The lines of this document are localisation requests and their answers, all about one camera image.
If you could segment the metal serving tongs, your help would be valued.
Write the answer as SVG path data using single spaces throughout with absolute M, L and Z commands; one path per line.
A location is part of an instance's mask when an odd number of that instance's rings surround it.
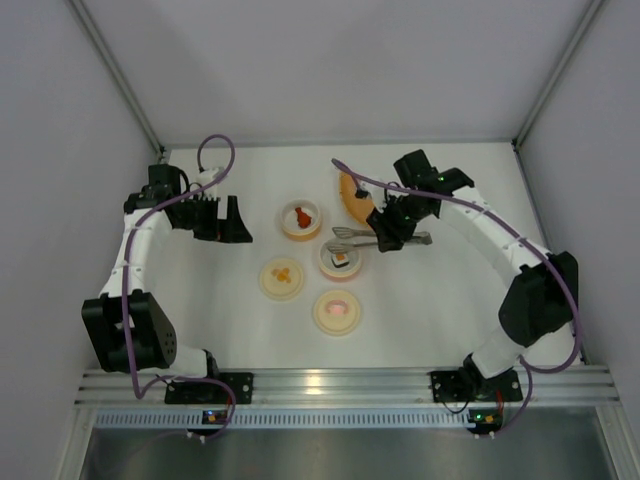
M 428 232 L 418 232 L 409 240 L 379 240 L 372 230 L 356 230 L 349 227 L 332 228 L 333 239 L 325 243 L 332 254 L 346 254 L 364 249 L 376 249 L 381 253 L 400 251 L 405 246 L 431 245 L 433 240 Z

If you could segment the sushi roll toy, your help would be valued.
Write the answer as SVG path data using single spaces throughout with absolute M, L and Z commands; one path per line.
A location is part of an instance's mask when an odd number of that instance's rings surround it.
M 332 253 L 330 259 L 335 269 L 343 269 L 350 265 L 350 259 L 346 253 Z

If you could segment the orange round lunch box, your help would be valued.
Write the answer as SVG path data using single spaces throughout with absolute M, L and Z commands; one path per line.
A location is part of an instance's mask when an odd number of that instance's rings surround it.
M 308 199 L 294 199 L 285 203 L 278 218 L 283 234 L 296 242 L 306 242 L 317 237 L 323 223 L 320 207 Z

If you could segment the pink round lunch box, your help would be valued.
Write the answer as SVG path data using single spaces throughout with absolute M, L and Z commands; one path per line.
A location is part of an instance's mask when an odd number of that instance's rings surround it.
M 361 271 L 363 266 L 363 256 L 357 250 L 342 249 L 338 253 L 346 253 L 350 259 L 350 265 L 343 269 L 335 269 L 331 264 L 330 256 L 340 246 L 341 241 L 330 239 L 325 241 L 320 247 L 317 255 L 317 263 L 321 273 L 329 280 L 335 282 L 346 282 L 353 280 Z

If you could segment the cream lid orange handle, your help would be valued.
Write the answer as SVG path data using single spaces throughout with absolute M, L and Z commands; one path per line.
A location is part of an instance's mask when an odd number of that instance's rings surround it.
M 304 287 L 305 275 L 302 265 L 293 258 L 278 257 L 269 260 L 259 277 L 262 293 L 269 299 L 286 302 L 293 300 Z

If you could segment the red fried shrimp toy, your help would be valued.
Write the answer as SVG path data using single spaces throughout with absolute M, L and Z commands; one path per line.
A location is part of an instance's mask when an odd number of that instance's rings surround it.
M 294 209 L 296 213 L 296 222 L 300 229 L 307 229 L 313 223 L 313 217 L 309 215 L 302 207 L 296 207 Z

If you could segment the cream lid pink handle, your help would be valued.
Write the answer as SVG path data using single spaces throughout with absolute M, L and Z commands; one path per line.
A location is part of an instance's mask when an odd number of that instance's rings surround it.
M 330 290 L 315 302 L 312 315 L 316 326 L 325 334 L 341 337 L 353 332 L 361 321 L 359 300 L 346 290 Z

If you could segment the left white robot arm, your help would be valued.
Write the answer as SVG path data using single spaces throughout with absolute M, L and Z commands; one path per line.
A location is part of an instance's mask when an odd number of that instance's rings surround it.
M 173 231 L 188 231 L 206 242 L 252 242 L 236 196 L 229 196 L 226 215 L 218 214 L 216 187 L 228 172 L 222 167 L 201 170 L 191 190 L 180 168 L 151 166 L 147 184 L 124 203 L 123 237 L 109 278 L 100 293 L 82 305 L 81 317 L 101 369 L 130 375 L 137 397 L 149 389 L 140 381 L 142 371 L 157 373 L 177 400 L 191 401 L 200 394 L 206 401 L 223 403 L 237 397 L 223 382 L 210 351 L 179 342 L 153 294 L 156 266 Z

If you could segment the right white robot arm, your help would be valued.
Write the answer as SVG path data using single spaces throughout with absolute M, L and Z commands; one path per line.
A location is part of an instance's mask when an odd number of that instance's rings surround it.
M 474 181 L 458 168 L 440 171 L 421 150 L 394 164 L 400 186 L 383 190 L 367 215 L 380 252 L 399 251 L 417 225 L 433 216 L 460 233 L 505 283 L 498 326 L 443 380 L 443 402 L 499 401 L 513 381 L 513 367 L 543 337 L 574 321 L 578 312 L 578 263 L 520 235 L 485 202 Z

